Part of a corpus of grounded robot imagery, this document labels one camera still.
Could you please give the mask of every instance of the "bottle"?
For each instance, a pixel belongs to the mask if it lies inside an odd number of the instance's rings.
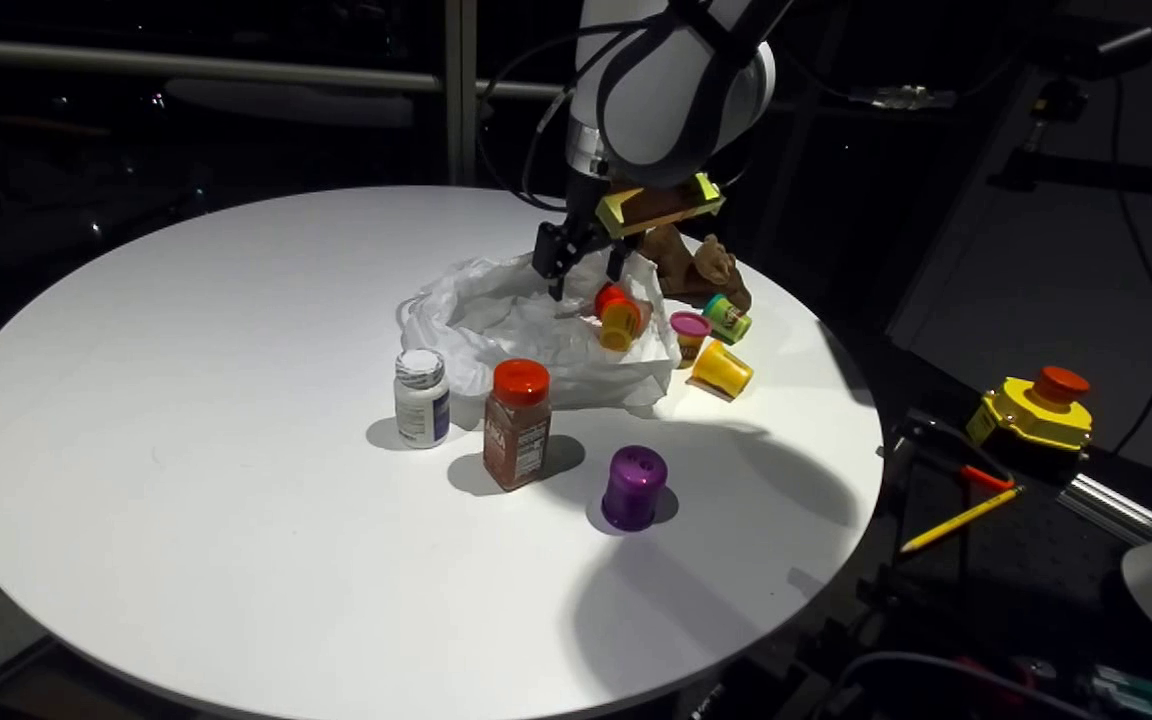
[[[485,405],[485,467],[506,492],[544,467],[547,419],[547,370],[502,362]]]
[[[408,448],[434,448],[449,438],[449,385],[438,351],[405,351],[395,362],[394,405],[402,440]]]

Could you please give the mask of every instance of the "white round table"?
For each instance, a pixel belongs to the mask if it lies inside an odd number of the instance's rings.
[[[882,498],[882,419],[815,317],[744,269],[754,388],[560,411],[567,474],[495,492],[482,438],[394,448],[394,308],[522,256],[506,192],[352,189],[124,244],[0,331],[0,588],[157,691],[264,716],[632,706],[793,619]],[[648,445],[678,511],[598,518]]]

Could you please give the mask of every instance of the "yellow object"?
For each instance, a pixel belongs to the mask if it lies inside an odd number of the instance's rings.
[[[1005,487],[1005,492],[997,492],[997,498],[989,498],[989,499],[958,511],[958,518],[949,518],[943,526],[925,528],[919,536],[911,536],[909,546],[900,546],[900,558],[903,558],[903,554],[919,554],[919,547],[943,542],[949,533],[962,533],[962,528],[978,526],[981,518],[1013,506],[1015,498],[1020,498],[1020,487]]]
[[[707,179],[703,173],[691,176],[691,185],[680,189],[680,198],[687,201],[687,208],[673,208],[666,216],[648,216],[648,219],[630,219],[624,208],[630,201],[637,201],[644,189],[630,189],[630,192],[608,192],[598,208],[601,225],[608,227],[611,240],[624,238],[642,238],[657,225],[680,225],[691,216],[712,216],[725,208],[725,189],[717,179]]]
[[[984,393],[978,418],[967,419],[973,445],[984,445],[997,428],[1007,428],[1030,445],[1082,451],[1093,440],[1088,405],[1053,405],[1037,388],[1037,380],[1007,376],[1001,388]]]
[[[728,343],[707,341],[700,348],[698,366],[691,366],[691,380],[700,380],[700,385],[725,393],[728,402],[735,402],[748,388],[754,370],[740,358],[731,358]]]

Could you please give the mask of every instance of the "red object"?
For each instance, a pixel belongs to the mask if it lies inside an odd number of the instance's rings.
[[[606,314],[608,314],[611,306],[632,306],[630,290],[618,286],[618,279],[601,290],[601,295],[593,301],[593,317],[606,321]]]
[[[492,374],[492,395],[502,405],[540,405],[547,395],[547,370],[535,362],[502,362]]]
[[[1070,409],[1072,402],[1083,402],[1093,393],[1093,385],[1072,370],[1045,366],[1034,393],[1049,405]]]
[[[978,467],[978,466],[966,466],[966,467],[962,467],[962,480],[981,484],[981,487],[989,487],[989,492],[1007,492],[1007,487],[1013,487],[1013,480],[993,477],[993,474],[984,474],[984,467]]]

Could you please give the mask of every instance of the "purple cup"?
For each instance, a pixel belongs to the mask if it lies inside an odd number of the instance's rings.
[[[657,526],[657,499],[669,480],[666,456],[653,448],[630,445],[611,456],[606,521],[622,533],[642,533]]]

